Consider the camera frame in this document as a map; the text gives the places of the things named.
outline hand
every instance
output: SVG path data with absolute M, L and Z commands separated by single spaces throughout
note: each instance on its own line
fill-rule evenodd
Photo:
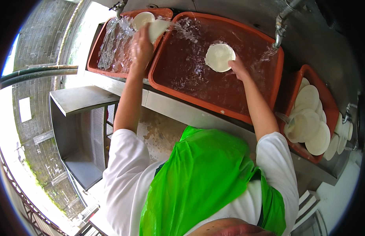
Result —
M 232 71 L 236 74 L 238 80 L 244 82 L 244 80 L 251 78 L 238 55 L 236 55 L 236 59 L 234 61 L 228 61 L 228 65 L 232 68 Z
M 132 68 L 144 71 L 150 62 L 153 54 L 154 46 L 148 38 L 148 28 L 150 24 L 143 26 L 133 38 L 131 46 L 133 63 Z

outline green plastic apron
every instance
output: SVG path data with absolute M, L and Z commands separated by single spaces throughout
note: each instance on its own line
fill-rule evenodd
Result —
M 286 228 L 281 194 L 266 182 L 242 139 L 219 130 L 188 126 L 169 160 L 154 177 L 139 225 L 141 236 L 181 236 L 261 180 L 258 226 L 282 235 Z

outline brick wall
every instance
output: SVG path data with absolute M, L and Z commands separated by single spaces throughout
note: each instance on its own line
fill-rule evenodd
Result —
M 63 0 L 43 0 L 34 9 L 20 30 L 15 54 L 14 71 L 39 64 L 56 62 L 67 23 L 74 12 L 75 3 Z M 13 113 L 25 157 L 39 184 L 59 209 L 73 219 L 84 210 L 69 180 L 63 179 L 54 186 L 51 181 L 65 172 L 57 152 L 54 138 L 35 144 L 33 138 L 52 129 L 49 92 L 53 80 L 37 78 L 12 87 Z M 19 100 L 30 97 L 32 119 L 21 123 Z

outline man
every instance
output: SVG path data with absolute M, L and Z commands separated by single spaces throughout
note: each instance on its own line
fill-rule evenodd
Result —
M 133 63 L 114 119 L 104 171 L 106 217 L 119 235 L 288 235 L 298 189 L 288 144 L 241 60 L 229 61 L 243 82 L 255 128 L 257 167 L 247 144 L 218 130 L 188 126 L 166 163 L 150 163 L 137 137 L 142 78 L 152 58 L 148 26 L 135 34 Z

